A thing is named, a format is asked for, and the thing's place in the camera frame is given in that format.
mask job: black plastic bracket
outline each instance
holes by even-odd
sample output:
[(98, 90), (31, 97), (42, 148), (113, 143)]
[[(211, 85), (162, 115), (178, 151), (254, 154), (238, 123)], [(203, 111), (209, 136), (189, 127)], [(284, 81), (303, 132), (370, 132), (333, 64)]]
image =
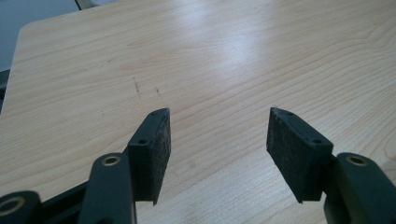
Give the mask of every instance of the black plastic bracket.
[(158, 202), (171, 154), (170, 111), (147, 115), (123, 153), (98, 158), (90, 179), (45, 202), (33, 191), (0, 198), (0, 223), (136, 223), (136, 201)]

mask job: table surface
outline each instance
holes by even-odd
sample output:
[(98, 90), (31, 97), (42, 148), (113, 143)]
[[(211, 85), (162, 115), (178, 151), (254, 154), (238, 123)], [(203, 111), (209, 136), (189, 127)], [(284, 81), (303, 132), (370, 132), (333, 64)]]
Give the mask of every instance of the table surface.
[(271, 106), (396, 182), (394, 0), (142, 0), (21, 29), (0, 116), (0, 194), (42, 200), (171, 109), (172, 155), (139, 223), (326, 223), (266, 152)]

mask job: textured rubber surface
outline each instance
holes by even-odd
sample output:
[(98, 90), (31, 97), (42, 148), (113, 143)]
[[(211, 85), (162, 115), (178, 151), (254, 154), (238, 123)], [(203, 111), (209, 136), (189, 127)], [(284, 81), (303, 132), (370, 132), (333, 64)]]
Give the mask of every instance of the textured rubber surface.
[(321, 165), (329, 162), (332, 143), (289, 111), (271, 108), (267, 151), (297, 201), (319, 201)]
[(169, 109), (148, 114), (134, 133), (125, 152), (132, 170), (134, 199), (157, 203), (171, 155)]

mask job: light wood laminate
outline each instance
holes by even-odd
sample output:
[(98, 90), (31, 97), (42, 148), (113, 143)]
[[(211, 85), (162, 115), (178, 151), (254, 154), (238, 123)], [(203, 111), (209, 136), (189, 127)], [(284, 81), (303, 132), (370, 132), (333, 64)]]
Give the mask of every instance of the light wood laminate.
[(34, 22), (0, 116), (0, 194), (75, 186), (170, 107), (172, 155), (139, 223), (326, 223), (265, 150), (269, 108), (395, 183), (395, 70), (394, 0), (134, 0)]

